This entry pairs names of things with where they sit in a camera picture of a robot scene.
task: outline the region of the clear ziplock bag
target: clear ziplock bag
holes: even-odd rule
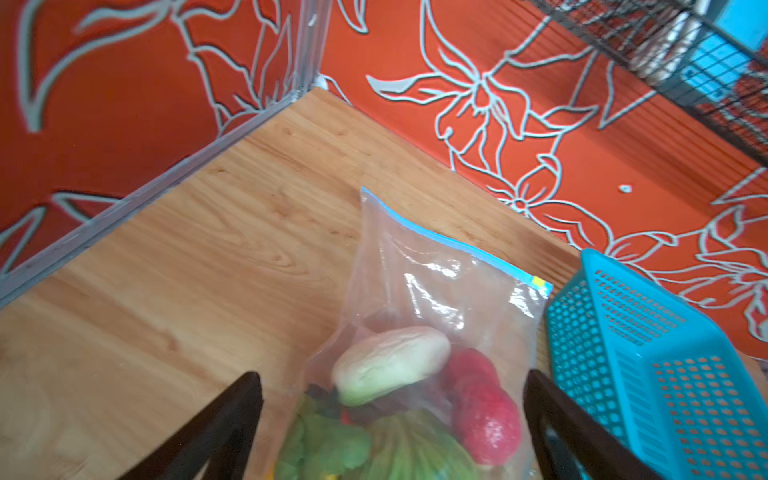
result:
[[[361,197],[341,322],[306,365],[271,475],[524,478],[522,389],[551,285]]]

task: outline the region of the black wire mesh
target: black wire mesh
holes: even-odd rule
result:
[[[768,166],[768,40],[717,27],[727,0],[532,0],[545,14]]]

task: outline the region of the orange wall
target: orange wall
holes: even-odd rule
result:
[[[339,0],[322,73],[513,211],[768,359],[768,173],[529,2]]]
[[[255,5],[3,2],[0,282],[287,93],[300,0]]]

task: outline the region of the wooden table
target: wooden table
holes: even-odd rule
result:
[[[575,250],[324,91],[267,122],[0,312],[3,478],[114,478],[246,370],[264,442],[336,327],[367,186],[560,287]],[[546,368],[546,345],[538,363]]]

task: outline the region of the blue plastic basket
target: blue plastic basket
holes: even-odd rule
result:
[[[554,380],[669,479],[768,480],[768,408],[722,330],[595,250],[547,310]]]

